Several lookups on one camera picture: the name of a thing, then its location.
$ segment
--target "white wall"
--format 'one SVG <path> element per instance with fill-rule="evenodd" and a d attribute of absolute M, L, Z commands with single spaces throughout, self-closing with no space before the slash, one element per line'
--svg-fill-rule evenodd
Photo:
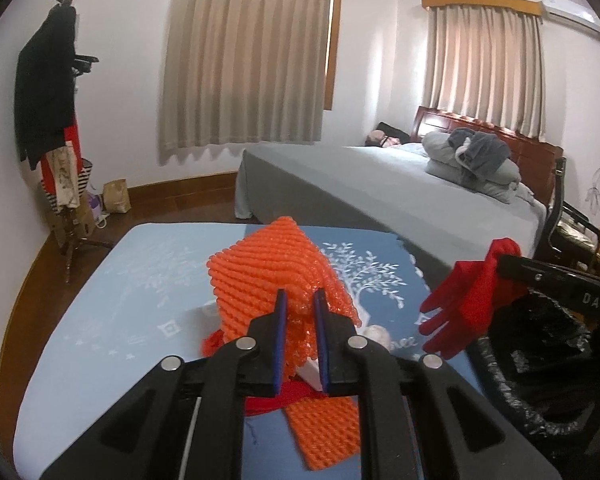
<path fill-rule="evenodd" d="M 587 5 L 585 0 L 571 0 Z M 390 124 L 410 131 L 422 102 L 427 12 L 420 0 L 398 0 L 398 39 Z M 600 43 L 555 23 L 542 26 L 546 67 L 546 141 L 568 159 L 567 200 L 600 224 L 584 199 L 600 164 Z"/>
<path fill-rule="evenodd" d="M 0 345 L 22 281 L 47 229 L 34 204 L 37 172 L 19 164 L 13 85 L 19 51 L 50 0 L 14 0 L 0 19 Z M 79 54 L 100 58 L 78 79 L 76 107 L 92 182 L 130 186 L 237 170 L 241 146 L 215 146 L 158 160 L 157 117 L 170 0 L 76 0 Z M 343 0 L 333 111 L 323 141 L 360 144 L 389 105 L 397 0 Z"/>
<path fill-rule="evenodd" d="M 235 171 L 241 145 L 181 150 L 159 160 L 158 103 L 170 0 L 77 0 L 76 48 L 100 63 L 78 79 L 76 98 L 84 156 L 100 186 L 125 177 L 130 186 Z M 361 144 L 389 105 L 397 0 L 343 0 L 333 110 L 323 142 Z"/>

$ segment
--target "gray bedsheet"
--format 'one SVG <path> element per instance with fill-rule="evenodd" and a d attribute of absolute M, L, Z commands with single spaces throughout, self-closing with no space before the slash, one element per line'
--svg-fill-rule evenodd
<path fill-rule="evenodd" d="M 512 238 L 533 255 L 546 212 L 541 203 L 503 204 L 471 192 L 425 173 L 427 160 L 394 149 L 256 144 L 242 158 L 235 214 L 394 232 L 429 286 L 458 260 L 484 259 L 495 238 Z"/>

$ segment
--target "black coat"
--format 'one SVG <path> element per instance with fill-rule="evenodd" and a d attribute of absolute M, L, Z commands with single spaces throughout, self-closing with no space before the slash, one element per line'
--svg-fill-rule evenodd
<path fill-rule="evenodd" d="M 34 170 L 42 156 L 64 146 L 74 123 L 75 9 L 55 6 L 18 56 L 14 120 L 20 160 Z"/>

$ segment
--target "wooden headboard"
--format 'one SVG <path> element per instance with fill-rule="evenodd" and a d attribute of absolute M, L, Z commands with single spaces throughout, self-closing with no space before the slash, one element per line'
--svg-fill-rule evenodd
<path fill-rule="evenodd" d="M 496 134 L 504 140 L 511 149 L 511 160 L 520 168 L 522 182 L 529 186 L 540 202 L 549 204 L 554 192 L 555 159 L 562 156 L 560 146 L 529 139 L 495 124 L 424 106 L 418 108 L 411 131 L 411 142 L 420 142 L 429 132 L 451 133 L 455 128 L 463 126 L 476 132 Z"/>

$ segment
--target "orange knitted cloth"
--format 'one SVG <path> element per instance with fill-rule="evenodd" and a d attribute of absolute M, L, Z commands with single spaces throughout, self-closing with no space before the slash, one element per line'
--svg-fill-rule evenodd
<path fill-rule="evenodd" d="M 224 340 L 247 333 L 251 319 L 273 311 L 279 288 L 287 294 L 285 376 L 308 357 L 317 358 L 313 294 L 323 288 L 329 310 L 358 314 L 328 259 L 292 218 L 282 217 L 209 258 Z"/>
<path fill-rule="evenodd" d="M 309 469 L 325 469 L 360 452 L 358 407 L 349 397 L 307 398 L 285 413 Z"/>

